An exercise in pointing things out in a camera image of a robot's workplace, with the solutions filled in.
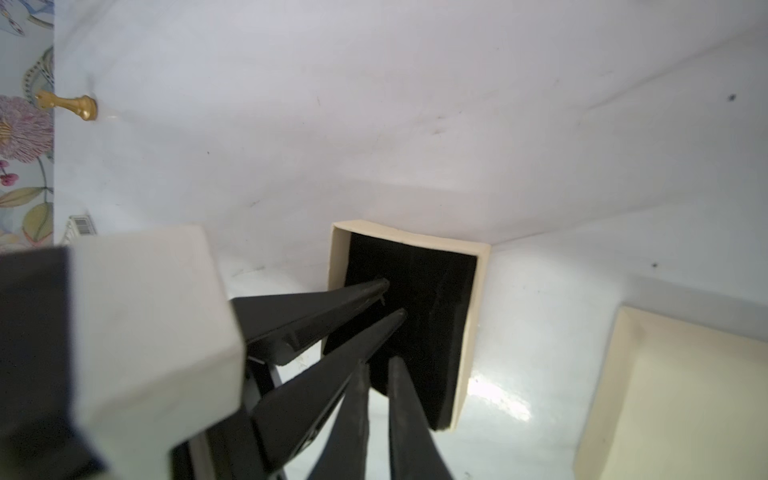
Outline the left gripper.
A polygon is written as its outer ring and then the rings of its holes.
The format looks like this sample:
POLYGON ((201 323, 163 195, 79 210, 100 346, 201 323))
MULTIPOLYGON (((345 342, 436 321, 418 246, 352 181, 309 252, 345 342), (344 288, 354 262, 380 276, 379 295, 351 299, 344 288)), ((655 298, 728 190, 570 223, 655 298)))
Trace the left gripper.
POLYGON ((6 255, 1 260, 5 479, 65 479, 89 463, 113 478, 71 416, 69 247, 6 255))

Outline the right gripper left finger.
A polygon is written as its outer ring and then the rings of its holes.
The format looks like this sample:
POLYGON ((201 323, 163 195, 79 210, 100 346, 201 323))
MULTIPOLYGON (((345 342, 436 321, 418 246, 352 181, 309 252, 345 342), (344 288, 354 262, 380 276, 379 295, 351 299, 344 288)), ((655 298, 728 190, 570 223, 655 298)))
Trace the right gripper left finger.
POLYGON ((369 391, 368 365, 359 363, 347 384, 333 428, 309 479, 365 478, 369 391))

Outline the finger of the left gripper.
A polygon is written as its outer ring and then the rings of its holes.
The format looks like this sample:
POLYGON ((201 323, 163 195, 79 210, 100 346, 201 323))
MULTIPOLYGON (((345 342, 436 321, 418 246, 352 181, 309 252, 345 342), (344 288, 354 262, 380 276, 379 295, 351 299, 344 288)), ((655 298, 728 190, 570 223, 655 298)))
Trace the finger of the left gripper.
POLYGON ((376 279, 336 290, 238 297, 230 301, 257 362, 285 366, 381 300, 390 287, 376 279))
POLYGON ((251 420, 268 473, 283 468, 311 441, 357 366, 366 364, 406 318, 405 309, 394 311, 259 400, 251 420))

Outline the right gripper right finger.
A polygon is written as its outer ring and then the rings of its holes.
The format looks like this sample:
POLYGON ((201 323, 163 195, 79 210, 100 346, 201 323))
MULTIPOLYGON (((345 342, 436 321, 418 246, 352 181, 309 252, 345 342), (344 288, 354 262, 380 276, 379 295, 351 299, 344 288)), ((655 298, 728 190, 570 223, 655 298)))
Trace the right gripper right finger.
POLYGON ((430 433, 429 424, 404 360, 388 364, 390 478, 452 479, 430 433))

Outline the black foam insert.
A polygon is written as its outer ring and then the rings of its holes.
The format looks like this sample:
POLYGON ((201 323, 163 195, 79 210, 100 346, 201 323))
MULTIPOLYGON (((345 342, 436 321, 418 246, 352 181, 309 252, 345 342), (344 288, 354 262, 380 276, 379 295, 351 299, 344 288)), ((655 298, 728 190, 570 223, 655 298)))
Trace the black foam insert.
POLYGON ((372 387, 385 394, 389 359, 402 358, 430 428, 452 428, 479 255, 352 233, 346 260, 344 285, 386 279, 390 287, 381 300, 329 334, 323 354, 405 309, 404 323, 368 361, 372 387))

